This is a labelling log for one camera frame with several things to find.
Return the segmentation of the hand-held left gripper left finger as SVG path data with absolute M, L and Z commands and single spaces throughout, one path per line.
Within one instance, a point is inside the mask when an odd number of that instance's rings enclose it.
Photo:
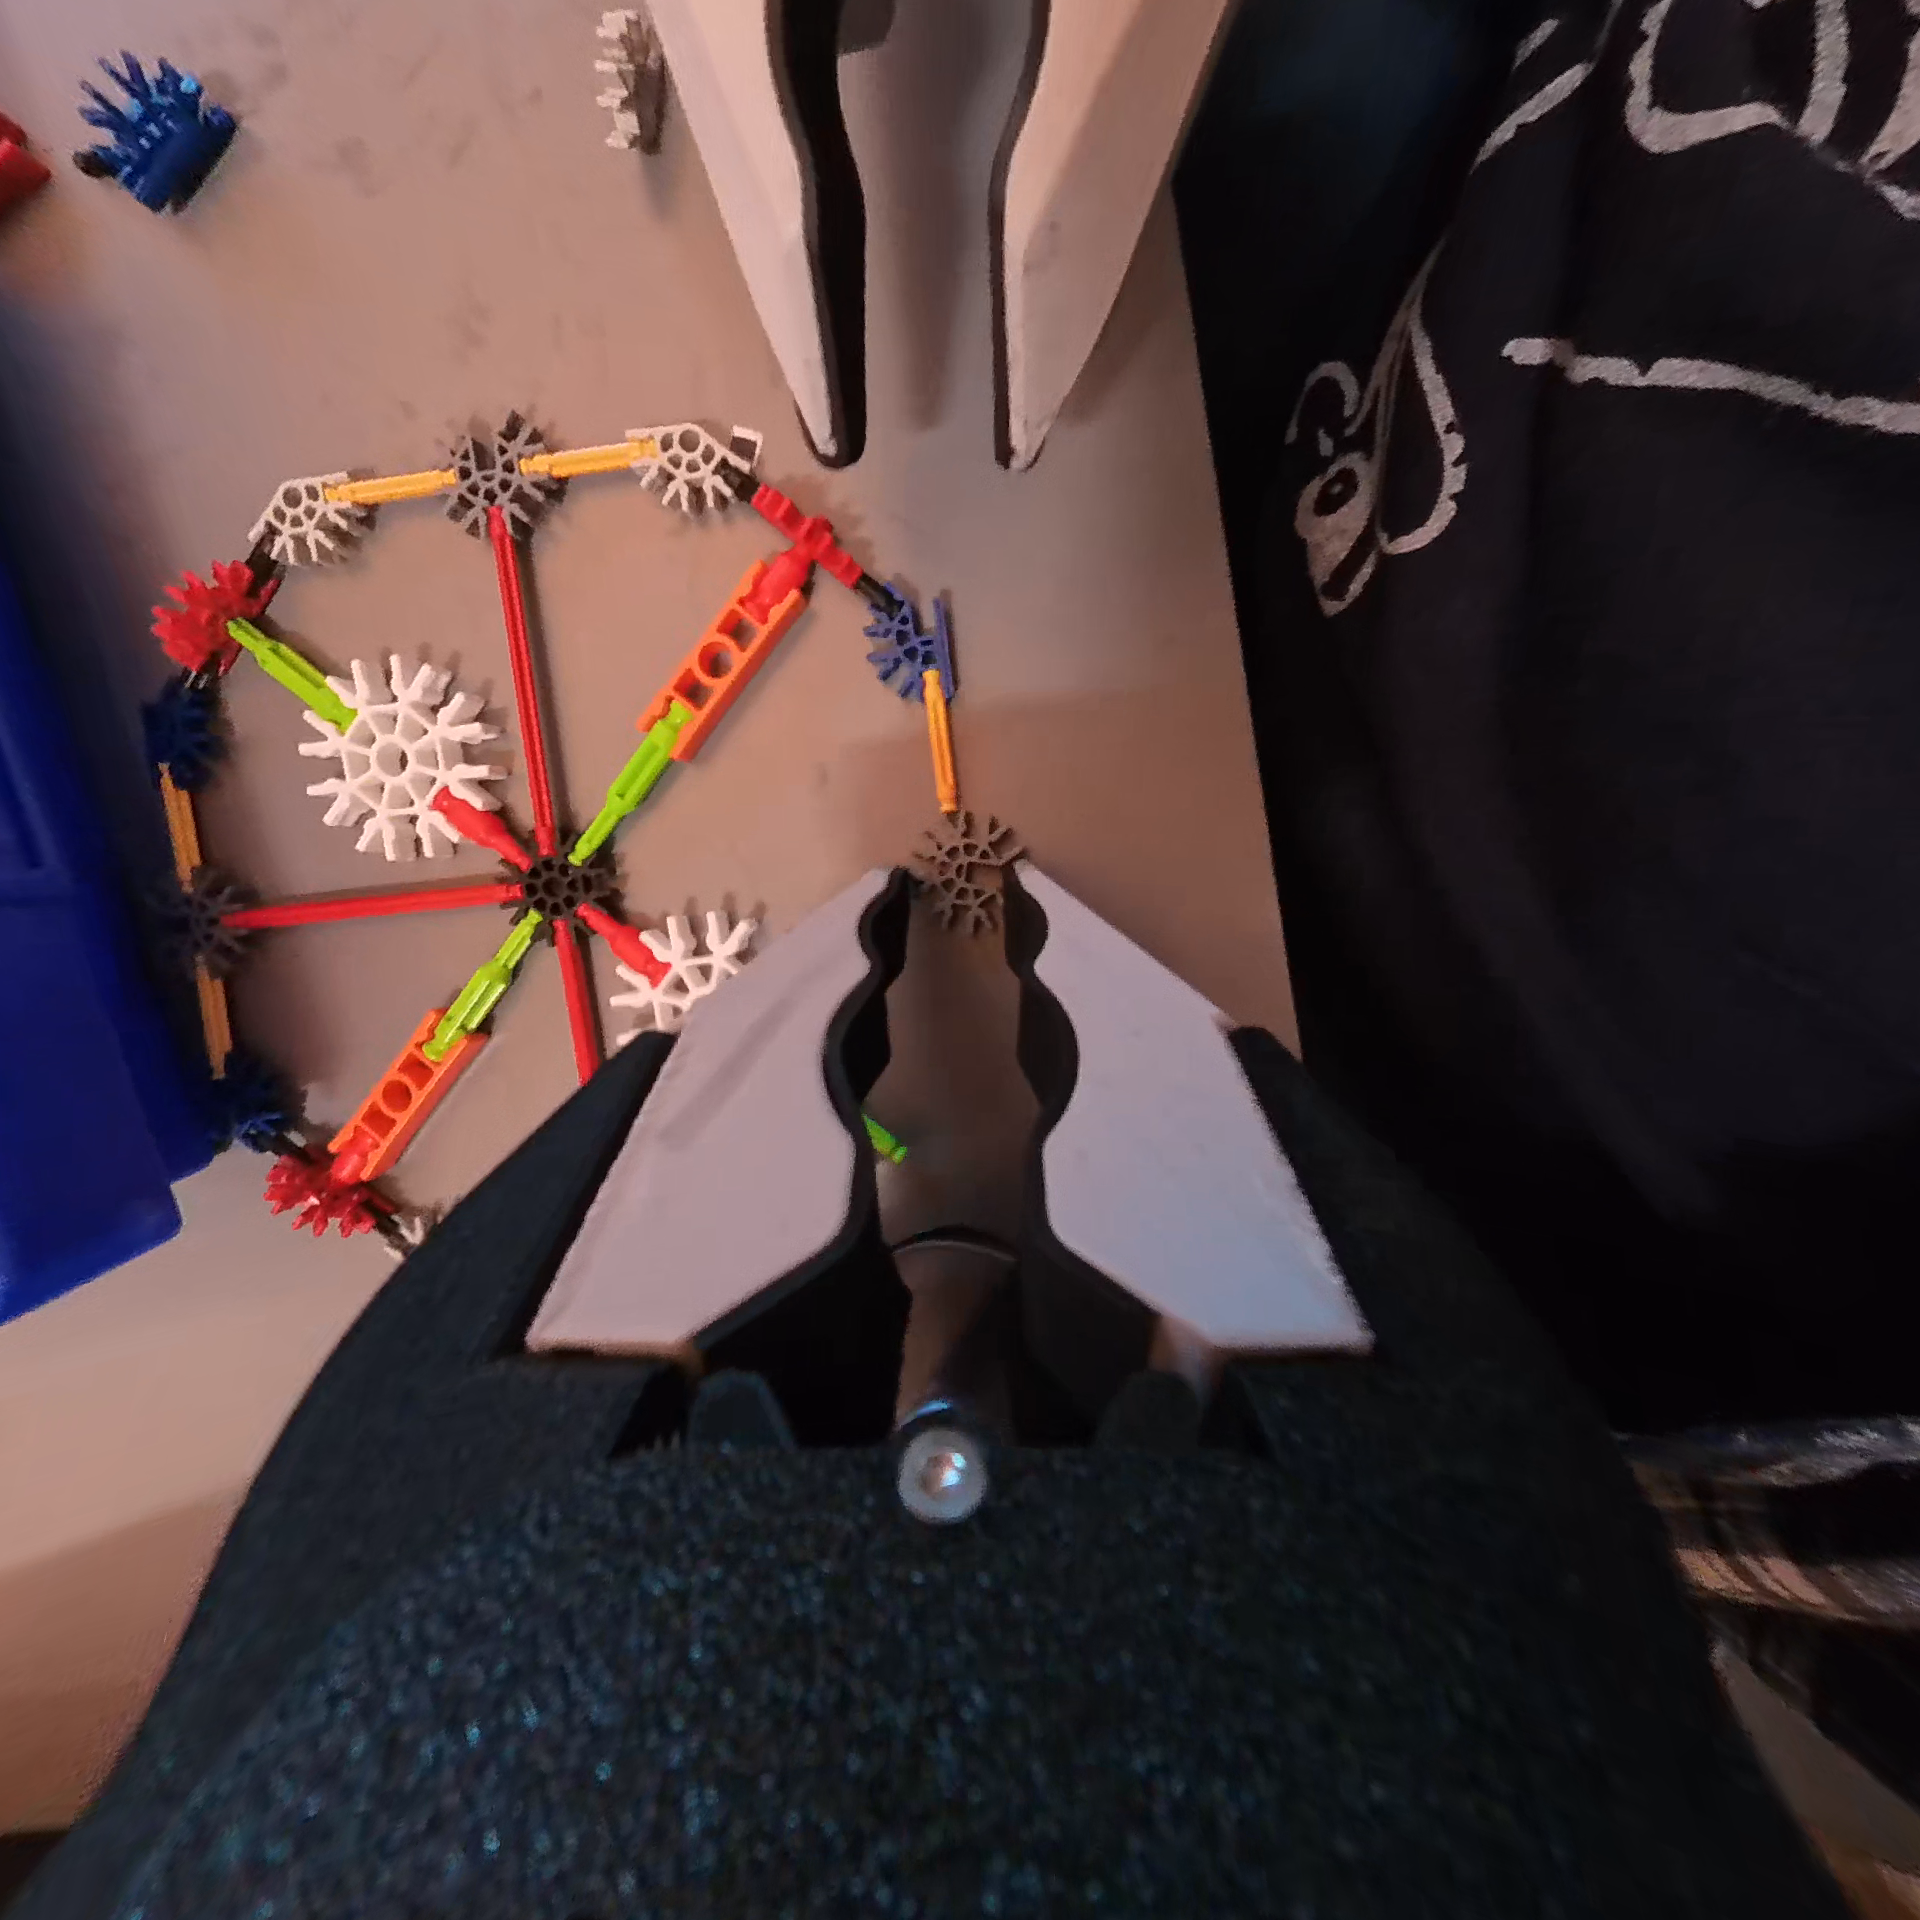
M 702 1001 L 525 1330 L 529 1353 L 709 1366 L 873 1211 L 848 1032 L 906 961 L 912 878 L 861 873 Z

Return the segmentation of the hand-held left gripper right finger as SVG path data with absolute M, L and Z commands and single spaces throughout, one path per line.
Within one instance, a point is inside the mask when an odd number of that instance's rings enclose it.
M 1373 1348 L 1237 1030 L 1037 866 L 1004 886 L 1018 1058 L 1037 1128 L 1027 1248 L 1068 1312 L 1069 1362 Z

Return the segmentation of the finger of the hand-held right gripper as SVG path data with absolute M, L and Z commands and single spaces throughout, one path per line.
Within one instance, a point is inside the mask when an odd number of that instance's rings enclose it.
M 843 2 L 653 2 L 664 60 L 805 440 L 868 438 L 868 227 L 840 65 Z
M 992 167 L 995 447 L 1042 454 L 1179 158 L 1230 2 L 1037 2 Z

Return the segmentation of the colourful toy wheel model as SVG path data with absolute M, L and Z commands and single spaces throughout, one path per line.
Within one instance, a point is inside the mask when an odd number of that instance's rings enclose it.
M 292 478 L 256 520 L 245 558 L 187 570 L 163 588 L 150 635 L 172 676 L 141 714 L 174 860 L 174 878 L 158 897 L 160 926 L 198 1007 L 211 1138 L 218 1150 L 245 1147 L 266 1161 L 266 1206 L 298 1230 L 376 1236 L 396 1258 L 419 1248 L 428 1223 L 401 1208 L 387 1177 L 480 1058 L 496 1008 L 533 951 L 546 947 L 558 955 L 582 1080 L 604 1060 L 589 945 L 602 945 L 629 984 L 624 1007 L 643 1008 L 664 1034 L 739 970 L 755 934 L 745 919 L 728 924 L 709 914 L 702 939 L 676 919 L 661 931 L 624 919 L 614 838 L 664 779 L 690 767 L 736 696 L 801 623 L 819 577 L 878 618 L 907 614 L 906 600 L 861 568 L 830 520 L 808 514 L 762 475 L 762 449 L 762 433 L 742 423 L 728 435 L 704 423 L 657 423 L 608 443 L 558 449 L 524 416 L 509 416 L 457 440 L 428 468 Z M 782 547 L 729 593 L 692 656 L 643 708 L 641 742 L 597 811 L 571 827 L 563 824 L 549 767 L 525 568 L 540 520 L 571 482 L 598 475 L 629 475 L 659 505 L 685 516 L 747 511 Z M 531 832 L 514 830 L 494 792 L 507 771 L 488 751 L 502 735 L 489 723 L 488 703 L 460 691 L 451 671 L 394 656 L 329 675 L 267 623 L 294 570 L 345 560 L 379 512 L 424 502 L 441 505 L 494 566 Z M 313 736 L 299 753 L 328 763 L 328 776 L 309 790 L 324 802 L 324 825 L 353 827 L 358 852 L 389 863 L 488 852 L 498 875 L 266 904 L 218 873 L 204 852 L 196 799 L 225 753 L 225 687 L 243 660 L 301 707 Z M 299 1097 L 233 1034 L 232 976 L 249 939 L 480 907 L 509 918 L 498 947 L 421 1017 L 353 1116 L 329 1140 L 317 1140 Z

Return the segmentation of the grey toy connector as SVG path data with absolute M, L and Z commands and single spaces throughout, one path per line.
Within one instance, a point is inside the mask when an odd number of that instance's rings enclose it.
M 909 866 L 936 926 L 972 939 L 1002 928 L 1006 873 L 1022 855 L 1016 827 L 961 807 L 923 830 Z

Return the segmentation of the blue toy connector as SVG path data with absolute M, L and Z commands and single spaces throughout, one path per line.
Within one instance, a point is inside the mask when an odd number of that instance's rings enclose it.
M 228 153 L 237 120 L 211 102 L 201 79 L 168 60 L 145 66 L 122 52 L 100 70 L 110 88 L 88 82 L 80 110 L 98 137 L 74 152 L 74 167 L 118 185 L 150 214 L 185 210 Z
M 923 704 L 928 673 L 940 676 L 949 703 L 958 696 L 954 603 L 946 593 L 922 603 L 902 585 L 885 584 L 861 634 L 875 682 L 898 700 Z

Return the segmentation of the blue plastic bin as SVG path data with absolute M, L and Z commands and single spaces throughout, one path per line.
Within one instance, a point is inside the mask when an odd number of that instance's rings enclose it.
M 211 1160 L 181 1007 L 140 906 L 160 875 L 138 673 L 74 490 L 48 332 L 4 291 L 3 1312 L 177 1236 Z

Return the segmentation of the small white toy piece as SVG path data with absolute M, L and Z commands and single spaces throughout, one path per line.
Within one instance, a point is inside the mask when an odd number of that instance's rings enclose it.
M 665 50 L 651 10 L 611 7 L 594 27 L 594 104 L 608 116 L 608 146 L 657 156 L 665 128 Z

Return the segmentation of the black printed t-shirt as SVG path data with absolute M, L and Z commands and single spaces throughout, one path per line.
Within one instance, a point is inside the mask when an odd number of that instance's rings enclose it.
M 1915 1416 L 1915 6 L 1242 6 L 1172 187 L 1307 1065 L 1629 1431 Z

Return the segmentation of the plaid flannel shirt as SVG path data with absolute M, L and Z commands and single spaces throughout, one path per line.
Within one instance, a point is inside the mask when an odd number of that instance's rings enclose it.
M 1624 1436 L 1717 1644 L 1918 1806 L 1918 1419 Z

